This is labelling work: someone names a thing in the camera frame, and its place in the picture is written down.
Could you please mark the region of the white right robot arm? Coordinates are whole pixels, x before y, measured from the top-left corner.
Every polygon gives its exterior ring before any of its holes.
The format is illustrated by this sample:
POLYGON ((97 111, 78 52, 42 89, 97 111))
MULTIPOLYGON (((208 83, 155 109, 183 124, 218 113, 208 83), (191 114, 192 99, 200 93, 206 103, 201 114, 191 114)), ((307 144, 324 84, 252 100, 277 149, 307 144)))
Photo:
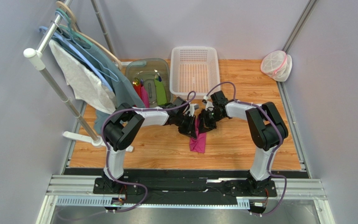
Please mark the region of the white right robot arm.
POLYGON ((246 189, 251 195, 261 194, 271 180, 275 154, 289 134, 277 107, 272 102, 253 104, 228 100, 222 91, 205 96, 202 102, 205 108, 200 113, 199 133, 216 129, 217 122, 224 118, 247 121, 256 150, 246 189))

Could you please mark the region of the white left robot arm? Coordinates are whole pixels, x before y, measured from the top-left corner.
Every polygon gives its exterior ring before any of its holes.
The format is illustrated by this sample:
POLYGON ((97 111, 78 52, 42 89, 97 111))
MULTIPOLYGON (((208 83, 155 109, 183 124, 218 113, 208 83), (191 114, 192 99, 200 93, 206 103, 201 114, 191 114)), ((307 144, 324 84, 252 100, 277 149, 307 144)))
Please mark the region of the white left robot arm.
POLYGON ((102 126, 102 138, 106 144, 106 162, 103 182, 110 188, 123 182, 125 151, 133 143, 140 128, 145 126, 176 125, 182 135, 196 138, 195 111, 198 104, 177 97, 172 103, 154 108, 137 108, 123 103, 109 116, 102 126))

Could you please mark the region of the magenta paper napkin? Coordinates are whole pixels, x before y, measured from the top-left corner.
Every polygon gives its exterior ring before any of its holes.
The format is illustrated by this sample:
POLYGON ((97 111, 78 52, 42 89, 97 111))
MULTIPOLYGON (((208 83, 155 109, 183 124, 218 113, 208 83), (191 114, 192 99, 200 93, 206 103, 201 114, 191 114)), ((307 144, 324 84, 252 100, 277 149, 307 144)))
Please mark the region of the magenta paper napkin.
POLYGON ((197 117, 195 122, 195 132, 196 132, 197 139, 191 138, 189 142, 189 147, 191 152, 204 154, 206 150, 207 134, 199 132, 199 124, 200 124, 200 119, 199 117, 197 117))

